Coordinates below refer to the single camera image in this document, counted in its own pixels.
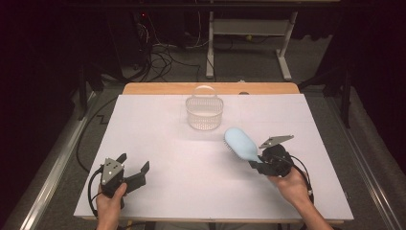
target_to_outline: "white tabletop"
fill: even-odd
[[[117,100],[91,174],[106,157],[124,152],[125,177],[150,163],[146,186],[124,198],[123,219],[300,221],[264,175],[228,151],[223,134],[229,127],[240,127],[258,146],[269,136],[294,135],[282,145],[309,170],[318,210],[330,221],[353,219],[304,95],[220,95],[222,123],[210,131],[187,123],[188,97],[121,95]],[[87,182],[77,217],[93,217],[86,193]]]

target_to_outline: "wooden table edge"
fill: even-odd
[[[292,82],[132,82],[123,91],[124,95],[190,95],[199,85],[209,85],[217,94],[299,94]]]

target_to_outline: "black cable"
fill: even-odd
[[[167,81],[166,79],[164,79],[164,75],[167,74],[167,73],[170,71],[170,69],[171,69],[171,60],[164,58],[161,54],[157,54],[157,53],[151,53],[151,54],[152,54],[152,55],[159,56],[160,59],[165,63],[165,66],[163,66],[163,67],[156,67],[156,66],[155,66],[155,67],[154,67],[154,66],[152,65],[152,66],[153,66],[152,70],[157,74],[157,76],[155,76],[155,77],[153,77],[152,79],[148,80],[148,82],[155,81],[156,79],[162,79],[162,80],[164,80],[164,81]],[[161,72],[158,73],[154,68],[160,68],[160,69],[161,69]]]
[[[104,69],[104,68],[101,67],[100,65],[98,65],[98,63],[95,63],[95,62],[92,62],[92,61],[91,61],[91,62],[89,62],[89,64],[90,64],[91,66],[93,66],[95,69],[99,70],[100,72],[106,73],[108,76],[110,76],[110,77],[116,79],[116,80],[119,81],[119,82],[122,82],[122,83],[130,83],[130,82],[131,82],[131,80],[126,79],[126,78],[123,76],[123,74],[121,74],[121,75],[115,75],[114,73],[112,73],[112,72],[110,72],[110,71]]]
[[[306,187],[307,187],[308,196],[309,196],[311,202],[314,203],[313,189],[311,188],[311,184],[310,184],[310,181],[309,181],[309,179],[308,179],[309,176],[308,176],[307,169],[304,167],[304,169],[306,170],[306,174],[307,174],[307,176],[306,176],[305,173],[304,173],[297,165],[292,164],[291,162],[287,161],[286,159],[281,158],[281,157],[276,156],[276,155],[272,155],[272,157],[274,157],[274,158],[276,158],[276,159],[278,159],[278,160],[281,160],[281,161],[285,162],[286,164],[288,164],[288,165],[290,165],[291,167],[295,168],[295,169],[301,174],[302,178],[304,179],[304,183],[305,183],[305,185],[306,185]]]
[[[233,49],[233,46],[234,46],[233,39],[229,35],[221,35],[221,36],[229,38],[230,47],[228,47],[228,48],[218,48],[218,47],[213,46],[213,49],[218,50],[218,51],[230,51],[231,49]]]
[[[100,192],[100,193],[94,195],[94,196],[92,197],[92,201],[95,200],[95,198],[96,198],[97,196],[99,196],[101,193],[102,193],[102,192]]]
[[[96,218],[98,217],[98,211],[93,206],[94,198],[92,198],[92,184],[93,184],[93,180],[95,179],[96,175],[98,175],[99,173],[102,173],[102,170],[103,170],[103,166],[101,166],[98,170],[96,170],[93,173],[93,175],[89,179],[89,183],[87,184],[87,200],[89,201],[90,209],[92,210],[92,213]]]
[[[146,61],[146,63],[144,63],[142,65],[141,70],[139,70],[137,73],[133,74],[131,77],[128,77],[128,79],[129,80],[136,80],[136,79],[142,77],[148,71],[148,68],[150,68],[150,65]]]
[[[180,61],[176,60],[175,58],[173,58],[173,56],[170,54],[169,49],[168,49],[168,56],[170,56],[170,58],[173,60],[173,62],[176,62],[176,63],[178,63],[178,64],[185,65],[185,66],[190,66],[190,67],[197,67],[197,71],[196,71],[196,81],[199,82],[199,80],[198,80],[198,78],[199,78],[199,71],[200,71],[200,65],[199,65],[199,64],[187,64],[187,63],[180,62]]]
[[[308,183],[310,184],[310,187],[311,187],[310,175],[308,174],[308,171],[307,171],[307,168],[305,167],[305,164],[301,160],[299,160],[299,158],[297,158],[296,156],[290,155],[290,157],[294,158],[295,160],[299,161],[299,163],[302,164],[302,166],[304,167],[305,173],[307,174]]]
[[[158,57],[160,57],[160,58],[157,58],[157,59],[154,59],[154,60],[152,60],[151,61],[151,65],[152,65],[152,70],[155,72],[155,73],[157,73],[157,74],[161,74],[163,71],[161,70],[161,73],[158,73],[155,69],[166,69],[168,66],[169,66],[169,68],[171,68],[170,66],[172,65],[172,60],[171,59],[167,59],[167,58],[164,58],[162,55],[165,55],[165,53],[151,53],[152,55],[155,55],[155,56],[158,56]],[[162,60],[164,63],[165,63],[165,65],[164,66],[154,66],[153,65],[153,62],[156,62],[156,61],[158,61],[158,60]]]
[[[266,36],[263,40],[260,40],[260,41],[253,41],[253,40],[245,40],[245,41],[247,41],[249,43],[261,44],[261,43],[265,42],[269,37],[271,37],[271,36]]]
[[[146,79],[147,79],[147,77],[148,77],[148,75],[149,75],[149,72],[150,72],[150,70],[152,69],[152,61],[151,61],[151,59],[152,59],[152,53],[151,53],[151,50],[149,50],[149,52],[148,52],[148,56],[147,56],[147,64],[148,64],[148,66],[149,66],[149,68],[147,68],[147,72],[143,75],[143,77],[140,79],[140,82],[144,82],[144,81],[146,81]]]
[[[95,112],[95,114],[90,118],[90,120],[86,123],[86,126],[84,127],[83,131],[82,131],[81,134],[80,134],[80,137],[79,137],[79,139],[78,139],[77,149],[76,149],[76,157],[77,157],[77,161],[78,161],[79,165],[81,166],[81,168],[82,168],[84,171],[86,171],[87,173],[90,173],[90,170],[88,170],[88,169],[81,163],[81,161],[80,161],[80,159],[79,159],[79,147],[80,147],[81,140],[82,140],[82,138],[83,138],[83,134],[86,132],[86,129],[89,127],[89,124],[90,124],[90,123],[93,121],[93,119],[98,115],[98,113],[99,113],[102,109],[104,109],[106,106],[108,106],[110,103],[116,101],[117,98],[118,98],[118,97],[115,97],[114,99],[108,101],[108,102],[105,103],[102,107],[100,107],[100,108]]]

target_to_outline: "plastic container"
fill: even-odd
[[[196,95],[198,90],[210,89],[213,95]],[[223,114],[223,100],[217,97],[215,90],[208,85],[197,86],[192,96],[186,99],[188,123],[198,130],[211,130],[220,126]]]

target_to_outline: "table leg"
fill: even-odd
[[[292,12],[289,19],[289,24],[286,27],[286,31],[284,33],[284,40],[282,48],[276,51],[278,62],[280,64],[283,78],[286,81],[292,81],[292,76],[290,75],[289,68],[287,67],[286,59],[284,58],[284,54],[286,53],[287,44],[289,43],[290,36],[292,36],[293,27],[295,26],[296,17],[298,13],[296,11]]]
[[[206,61],[206,78],[208,79],[212,79],[214,77],[213,20],[214,13],[211,11],[209,20],[209,49],[207,51],[207,61]]]

